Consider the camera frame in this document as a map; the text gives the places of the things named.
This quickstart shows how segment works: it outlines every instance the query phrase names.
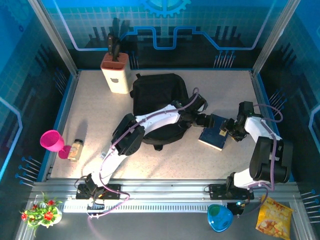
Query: snack bag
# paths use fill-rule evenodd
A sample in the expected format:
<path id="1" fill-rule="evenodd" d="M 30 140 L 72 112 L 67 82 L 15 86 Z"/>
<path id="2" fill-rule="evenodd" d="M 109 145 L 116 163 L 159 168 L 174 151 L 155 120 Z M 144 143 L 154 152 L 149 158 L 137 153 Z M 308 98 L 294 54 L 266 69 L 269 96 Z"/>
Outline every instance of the snack bag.
<path id="1" fill-rule="evenodd" d="M 290 225 L 293 210 L 268 197 L 260 207 L 255 229 L 285 240 L 290 240 Z"/>

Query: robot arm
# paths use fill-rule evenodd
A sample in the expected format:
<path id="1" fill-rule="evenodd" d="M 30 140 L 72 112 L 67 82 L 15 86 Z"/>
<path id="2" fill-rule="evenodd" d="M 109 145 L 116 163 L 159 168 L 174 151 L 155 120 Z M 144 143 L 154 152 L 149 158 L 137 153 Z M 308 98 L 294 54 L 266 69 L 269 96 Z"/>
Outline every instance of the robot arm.
<path id="1" fill-rule="evenodd" d="M 256 183 L 269 183 L 274 140 L 276 141 L 274 183 L 286 183 L 289 180 L 293 146 L 274 133 L 262 115 L 254 112 L 252 102 L 241 102 L 237 120 L 234 121 L 232 118 L 227 120 L 222 124 L 221 130 L 228 131 L 237 142 L 249 134 L 256 143 L 249 168 L 232 173 L 227 179 L 227 184 L 236 188 L 249 189 Z"/>
<path id="2" fill-rule="evenodd" d="M 103 185 L 108 184 L 121 162 L 140 148 L 144 136 L 151 131 L 179 121 L 198 127 L 213 127 L 213 116 L 201 113 L 207 106 L 207 101 L 195 93 L 186 102 L 175 101 L 146 115 L 127 114 L 112 134 L 112 147 L 102 155 L 102 165 L 85 179 L 90 194 L 99 196 L 105 191 Z"/>

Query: blue wall panel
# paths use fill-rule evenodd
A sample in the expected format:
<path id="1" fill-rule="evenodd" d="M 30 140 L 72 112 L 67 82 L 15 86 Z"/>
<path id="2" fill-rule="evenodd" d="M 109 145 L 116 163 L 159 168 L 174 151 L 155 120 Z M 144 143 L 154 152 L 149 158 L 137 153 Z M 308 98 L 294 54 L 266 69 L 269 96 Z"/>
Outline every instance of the blue wall panel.
<path id="1" fill-rule="evenodd" d="M 294 146 L 292 171 L 301 192 L 320 193 L 320 2 L 302 0 L 261 70 L 270 97 L 282 89 L 287 102 L 278 124 Z M 320 234 L 318 225 L 314 225 Z"/>
<path id="2" fill-rule="evenodd" d="M 70 73 L 28 1 L 1 1 L 0 35 L 0 238 L 12 240 L 38 174 L 22 157 L 42 162 Z"/>
<path id="3" fill-rule="evenodd" d="M 83 69 L 99 69 L 108 33 L 121 39 L 132 68 L 251 68 L 285 4 L 284 0 L 44 2 L 76 65 Z"/>

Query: flower pot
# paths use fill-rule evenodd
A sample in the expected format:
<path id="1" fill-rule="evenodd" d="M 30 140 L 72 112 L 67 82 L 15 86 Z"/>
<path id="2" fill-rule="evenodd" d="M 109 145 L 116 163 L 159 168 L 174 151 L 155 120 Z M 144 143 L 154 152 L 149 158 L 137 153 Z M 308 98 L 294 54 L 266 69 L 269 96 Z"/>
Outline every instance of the flower pot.
<path id="1" fill-rule="evenodd" d="M 49 227 L 49 226 L 53 226 L 53 225 L 55 225 L 55 224 L 57 224 L 57 223 L 59 223 L 60 221 L 61 221 L 61 219 L 62 219 L 62 212 L 56 207 L 56 210 L 57 210 L 57 214 L 59 214 L 59 216 L 57 216 L 56 218 L 55 218 L 55 220 L 53 221 L 53 222 L 51 222 L 50 224 L 44 224 L 44 223 L 42 223 L 41 222 L 41 225 L 42 226 L 45 226 L 45 227 Z"/>

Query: white tabletop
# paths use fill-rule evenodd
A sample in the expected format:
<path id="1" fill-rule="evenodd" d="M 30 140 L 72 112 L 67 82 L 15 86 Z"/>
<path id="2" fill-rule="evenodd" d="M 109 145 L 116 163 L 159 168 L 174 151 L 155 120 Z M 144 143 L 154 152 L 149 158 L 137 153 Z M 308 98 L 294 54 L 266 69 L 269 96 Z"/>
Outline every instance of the white tabletop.
<path id="1" fill-rule="evenodd" d="M 239 103 L 256 103 L 248 71 L 222 70 L 134 70 L 141 75 L 175 73 L 183 78 L 191 96 L 198 87 L 209 106 L 205 113 L 236 118 Z M 99 70 L 84 70 L 72 101 L 63 132 L 66 144 L 83 139 L 79 162 L 55 159 L 51 178 L 79 178 L 100 167 L 100 153 L 108 148 L 112 133 L 122 118 L 133 111 L 129 94 L 112 93 Z M 224 179 L 249 167 L 255 142 L 248 136 L 241 142 L 227 138 L 222 151 L 198 141 L 201 127 L 191 127 L 184 137 L 155 151 L 142 143 L 127 157 L 113 178 L 117 179 Z"/>

